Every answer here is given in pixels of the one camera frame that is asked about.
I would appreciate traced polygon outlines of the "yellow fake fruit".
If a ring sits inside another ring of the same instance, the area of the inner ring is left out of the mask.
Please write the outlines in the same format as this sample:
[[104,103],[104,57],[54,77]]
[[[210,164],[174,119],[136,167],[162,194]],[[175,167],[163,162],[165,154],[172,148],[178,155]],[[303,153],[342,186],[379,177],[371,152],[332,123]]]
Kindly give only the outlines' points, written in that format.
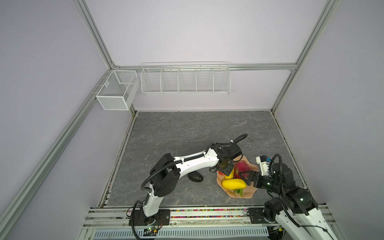
[[247,187],[247,184],[242,179],[226,179],[222,181],[223,188],[227,190],[239,190]]
[[228,176],[225,176],[225,180],[231,180],[235,178],[235,170],[232,169],[231,173]]

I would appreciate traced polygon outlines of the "pink fake dragon fruit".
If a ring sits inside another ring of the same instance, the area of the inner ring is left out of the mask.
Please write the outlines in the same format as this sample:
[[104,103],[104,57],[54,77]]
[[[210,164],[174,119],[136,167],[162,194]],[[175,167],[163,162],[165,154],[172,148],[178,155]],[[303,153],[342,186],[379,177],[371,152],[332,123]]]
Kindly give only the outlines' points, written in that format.
[[241,178],[241,173],[242,172],[247,172],[249,171],[250,168],[248,166],[248,164],[244,161],[239,161],[235,164],[235,168],[234,168],[234,176],[236,179],[240,179]]

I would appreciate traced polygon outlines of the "dark fake avocado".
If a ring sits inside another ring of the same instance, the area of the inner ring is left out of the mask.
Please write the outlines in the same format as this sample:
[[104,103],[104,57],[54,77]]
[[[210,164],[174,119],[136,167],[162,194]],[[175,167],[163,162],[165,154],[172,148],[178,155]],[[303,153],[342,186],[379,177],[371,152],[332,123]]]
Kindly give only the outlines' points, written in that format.
[[201,183],[204,177],[197,171],[188,173],[188,179],[194,183]]

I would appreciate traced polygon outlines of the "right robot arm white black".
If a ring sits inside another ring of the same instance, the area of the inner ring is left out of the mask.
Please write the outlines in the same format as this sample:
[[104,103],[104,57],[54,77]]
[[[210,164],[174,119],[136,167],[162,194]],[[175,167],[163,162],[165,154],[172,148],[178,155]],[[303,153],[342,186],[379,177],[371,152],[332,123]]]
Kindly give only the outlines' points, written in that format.
[[268,231],[271,240],[282,239],[288,233],[294,240],[335,240],[336,234],[325,220],[319,205],[311,193],[296,185],[292,170],[283,163],[282,156],[258,157],[261,172],[236,171],[248,185],[266,190],[275,197],[264,208],[250,208],[247,212],[251,222],[277,224]]

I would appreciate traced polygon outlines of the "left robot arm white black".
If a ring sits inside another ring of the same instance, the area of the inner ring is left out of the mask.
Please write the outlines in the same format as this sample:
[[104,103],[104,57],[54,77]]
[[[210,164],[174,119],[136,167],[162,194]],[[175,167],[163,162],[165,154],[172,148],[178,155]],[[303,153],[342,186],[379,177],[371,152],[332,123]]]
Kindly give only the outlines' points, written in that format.
[[238,143],[248,137],[242,134],[228,143],[212,142],[205,150],[181,157],[165,154],[150,170],[150,175],[141,184],[141,190],[147,192],[141,209],[149,218],[157,215],[163,198],[174,191],[180,178],[200,169],[209,168],[210,172],[221,172],[230,176],[235,163],[243,158]]

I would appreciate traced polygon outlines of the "peach wavy fruit bowl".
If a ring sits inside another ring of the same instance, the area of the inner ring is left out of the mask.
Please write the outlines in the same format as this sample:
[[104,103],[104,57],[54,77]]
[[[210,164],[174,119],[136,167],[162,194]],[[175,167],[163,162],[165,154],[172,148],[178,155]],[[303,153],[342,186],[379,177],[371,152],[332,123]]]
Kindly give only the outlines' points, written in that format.
[[[240,161],[244,161],[248,164],[251,171],[258,172],[259,167],[255,164],[252,164],[248,161],[247,157],[243,157]],[[242,198],[242,199],[251,199],[254,193],[258,190],[258,188],[253,187],[252,185],[247,186],[244,189],[239,190],[227,190],[223,188],[222,181],[225,180],[225,176],[221,176],[219,172],[217,173],[217,183],[223,189],[223,191],[231,198]]]

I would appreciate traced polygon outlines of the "white ventilation grille strip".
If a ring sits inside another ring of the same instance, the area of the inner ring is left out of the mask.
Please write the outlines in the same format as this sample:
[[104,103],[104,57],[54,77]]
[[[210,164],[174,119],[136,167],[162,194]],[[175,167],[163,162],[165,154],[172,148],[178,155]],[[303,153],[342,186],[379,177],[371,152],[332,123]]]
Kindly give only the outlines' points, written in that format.
[[[218,228],[162,228],[158,233],[149,235],[144,229],[136,231],[142,240],[173,240],[173,239],[240,239],[266,238],[269,236],[267,227],[218,227]],[[97,230],[93,240],[134,240],[132,229]]]

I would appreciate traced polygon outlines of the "white mesh box basket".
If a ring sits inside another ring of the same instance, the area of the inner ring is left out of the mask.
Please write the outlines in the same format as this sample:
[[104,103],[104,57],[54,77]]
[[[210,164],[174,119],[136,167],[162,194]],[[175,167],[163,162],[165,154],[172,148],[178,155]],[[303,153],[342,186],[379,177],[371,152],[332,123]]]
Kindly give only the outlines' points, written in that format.
[[129,111],[139,89],[136,71],[112,70],[96,97],[107,111]]

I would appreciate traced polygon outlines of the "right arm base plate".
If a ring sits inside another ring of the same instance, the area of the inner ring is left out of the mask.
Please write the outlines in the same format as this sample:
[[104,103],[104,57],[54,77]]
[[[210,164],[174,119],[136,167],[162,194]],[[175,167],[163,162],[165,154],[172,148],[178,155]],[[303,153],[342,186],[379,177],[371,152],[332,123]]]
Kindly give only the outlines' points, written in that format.
[[252,224],[273,224],[276,222],[273,212],[269,208],[248,208],[247,216]]

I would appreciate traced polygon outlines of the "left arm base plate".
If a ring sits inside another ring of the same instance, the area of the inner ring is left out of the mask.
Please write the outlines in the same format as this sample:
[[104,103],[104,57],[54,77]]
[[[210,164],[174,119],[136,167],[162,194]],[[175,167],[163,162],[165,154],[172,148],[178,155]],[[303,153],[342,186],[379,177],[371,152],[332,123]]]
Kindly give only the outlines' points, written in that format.
[[170,209],[160,209],[157,214],[147,217],[142,209],[135,209],[134,216],[130,218],[129,225],[134,226],[168,226],[171,220]]

